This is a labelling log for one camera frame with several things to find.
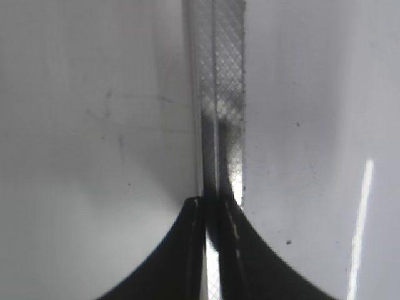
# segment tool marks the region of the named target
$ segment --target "black curved edge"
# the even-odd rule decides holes
[[[204,237],[204,203],[187,199],[154,252],[99,300],[199,299]]]
[[[333,300],[261,239],[231,193],[219,200],[219,265],[225,300]]]

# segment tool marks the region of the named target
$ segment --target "metal strip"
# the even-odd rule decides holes
[[[219,175],[228,173],[239,205],[243,204],[244,8],[243,0],[191,0],[190,10],[202,191],[206,199],[218,201]],[[209,205],[209,225],[215,221],[213,211]],[[218,231],[216,224],[209,228]],[[217,235],[208,231],[206,240],[207,295],[212,300],[221,298]]]

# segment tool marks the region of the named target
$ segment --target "glossy white surface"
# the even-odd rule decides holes
[[[246,39],[247,216],[329,294],[396,299],[400,2],[249,0]]]
[[[0,1],[0,299],[89,300],[196,194],[179,0]]]

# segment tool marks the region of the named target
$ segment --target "textured metal strip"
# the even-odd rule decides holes
[[[244,157],[244,7],[243,0],[191,0],[203,194],[207,199],[218,200],[219,174],[223,170],[223,174],[229,174],[240,205],[243,203]],[[213,233],[208,232],[207,295],[212,300],[221,298],[215,243],[215,235],[213,239]]]

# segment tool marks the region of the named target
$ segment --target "white surface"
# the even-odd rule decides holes
[[[183,28],[179,0],[0,1],[0,299],[100,296],[195,195]]]
[[[246,17],[247,216],[329,294],[396,299],[400,2],[248,0]]]

